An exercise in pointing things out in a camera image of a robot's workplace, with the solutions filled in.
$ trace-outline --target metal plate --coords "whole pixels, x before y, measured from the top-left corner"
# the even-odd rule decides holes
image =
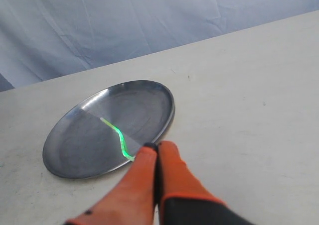
[[[175,112],[171,92],[160,83],[121,83],[79,103],[52,129],[43,148],[43,162],[53,174],[83,179],[115,170],[128,162],[118,134],[124,135],[130,155],[146,142],[156,142]]]

